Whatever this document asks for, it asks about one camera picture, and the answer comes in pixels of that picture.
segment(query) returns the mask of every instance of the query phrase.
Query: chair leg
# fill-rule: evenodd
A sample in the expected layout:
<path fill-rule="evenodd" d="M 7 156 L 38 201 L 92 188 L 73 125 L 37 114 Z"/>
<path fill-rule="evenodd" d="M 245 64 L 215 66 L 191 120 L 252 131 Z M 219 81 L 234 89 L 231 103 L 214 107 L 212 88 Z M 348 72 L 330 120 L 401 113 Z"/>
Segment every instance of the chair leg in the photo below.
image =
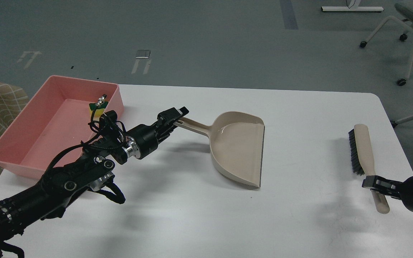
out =
<path fill-rule="evenodd" d="M 401 34 L 400 36 L 399 36 L 399 40 L 400 41 L 406 41 L 406 39 L 408 39 L 408 36 L 407 36 L 407 33 L 409 32 L 409 30 L 408 29 L 406 29 L 404 32 L 403 32 L 403 34 Z"/>
<path fill-rule="evenodd" d="M 393 128 L 397 127 L 398 124 L 403 124 L 405 122 L 409 122 L 413 120 L 413 115 L 412 116 L 407 116 L 405 118 L 402 119 L 397 119 L 397 120 L 391 120 L 391 125 L 393 126 Z"/>
<path fill-rule="evenodd" d="M 395 16 L 391 15 L 391 16 L 385 17 L 385 19 L 382 20 L 382 22 L 374 29 L 374 31 L 372 31 L 371 34 L 369 34 L 369 36 L 364 41 L 361 42 L 359 46 L 362 48 L 365 47 L 366 44 L 372 39 L 372 37 L 374 37 L 375 34 L 377 34 L 377 32 L 385 25 L 385 23 L 387 23 L 390 20 L 395 21 L 396 23 L 400 24 L 407 31 L 413 31 L 413 28 L 407 25 L 406 23 L 404 23 L 403 20 L 400 20 L 396 18 Z"/>
<path fill-rule="evenodd" d="M 364 41 L 369 42 L 372 39 L 372 37 L 374 37 L 375 34 L 377 34 L 377 32 L 385 25 L 385 23 L 387 23 L 393 18 L 395 17 L 394 16 L 385 17 L 385 19 L 382 20 L 382 22 L 374 29 L 374 31 L 372 31 L 371 34 L 369 34 L 369 36 Z"/>
<path fill-rule="evenodd" d="M 408 59 L 408 71 L 407 71 L 406 77 L 405 77 L 406 80 L 409 80 L 410 71 L 412 70 L 412 65 L 413 65 L 413 44 L 412 44 L 412 49 L 411 49 L 410 56 L 409 56 L 409 59 Z"/>

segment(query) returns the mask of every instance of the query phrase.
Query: brush bristles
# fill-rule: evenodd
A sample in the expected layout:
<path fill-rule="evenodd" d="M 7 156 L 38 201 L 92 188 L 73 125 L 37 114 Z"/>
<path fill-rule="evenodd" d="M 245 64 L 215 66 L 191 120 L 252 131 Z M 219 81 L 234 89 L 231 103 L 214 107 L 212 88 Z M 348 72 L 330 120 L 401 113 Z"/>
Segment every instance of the brush bristles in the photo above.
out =
<path fill-rule="evenodd" d="M 348 133 L 348 139 L 350 140 L 351 150 L 351 167 L 356 175 L 364 175 L 364 170 L 359 163 L 358 150 L 356 149 L 355 129 Z"/>

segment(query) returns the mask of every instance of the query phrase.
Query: dustpan handle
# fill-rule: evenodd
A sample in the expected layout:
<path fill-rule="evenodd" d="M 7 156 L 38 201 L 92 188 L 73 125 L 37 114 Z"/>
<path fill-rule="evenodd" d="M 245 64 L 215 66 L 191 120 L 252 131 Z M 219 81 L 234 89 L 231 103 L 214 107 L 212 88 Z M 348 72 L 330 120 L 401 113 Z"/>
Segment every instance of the dustpan handle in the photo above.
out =
<path fill-rule="evenodd" d="M 174 124 L 175 126 L 188 129 L 189 131 L 192 131 L 197 134 L 202 134 L 206 137 L 210 137 L 210 126 L 207 126 L 205 124 L 200 124 L 199 122 L 196 122 L 192 119 L 188 118 L 180 118 L 177 122 Z"/>

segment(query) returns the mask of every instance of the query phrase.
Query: green object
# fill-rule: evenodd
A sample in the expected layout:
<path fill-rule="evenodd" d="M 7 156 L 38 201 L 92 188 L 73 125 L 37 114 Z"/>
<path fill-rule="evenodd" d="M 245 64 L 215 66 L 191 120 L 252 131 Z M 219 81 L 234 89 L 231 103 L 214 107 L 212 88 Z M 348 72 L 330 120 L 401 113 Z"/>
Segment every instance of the green object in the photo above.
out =
<path fill-rule="evenodd" d="M 103 104 L 97 106 L 96 103 L 90 103 L 89 108 L 90 110 L 102 109 L 108 106 L 108 101 L 103 102 Z"/>

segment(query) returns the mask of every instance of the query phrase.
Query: silver metal joint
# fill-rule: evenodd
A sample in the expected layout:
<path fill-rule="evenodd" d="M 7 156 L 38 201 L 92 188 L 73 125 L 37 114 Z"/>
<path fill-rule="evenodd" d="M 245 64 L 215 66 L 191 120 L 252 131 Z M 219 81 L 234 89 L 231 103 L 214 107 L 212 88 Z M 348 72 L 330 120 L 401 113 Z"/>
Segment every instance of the silver metal joint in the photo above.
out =
<path fill-rule="evenodd" d="M 95 103 L 95 106 L 101 106 L 101 105 L 103 105 L 103 103 L 105 102 L 105 98 L 106 98 L 106 97 L 107 97 L 106 94 L 103 94 L 103 95 L 98 99 L 98 102 Z"/>
<path fill-rule="evenodd" d="M 127 158 L 135 156 L 136 158 L 141 157 L 141 152 L 139 151 L 138 144 L 136 144 L 135 139 L 128 137 L 128 146 L 122 147 L 123 150 L 127 153 Z"/>
<path fill-rule="evenodd" d="M 92 189 L 92 191 L 94 192 L 100 190 L 101 188 L 103 188 L 103 184 L 106 181 L 108 181 L 108 179 L 112 177 L 113 175 L 114 175 L 113 172 L 109 172 L 106 175 L 102 176 L 101 178 L 98 178 L 97 180 L 93 181 L 92 183 L 90 183 L 90 189 Z"/>

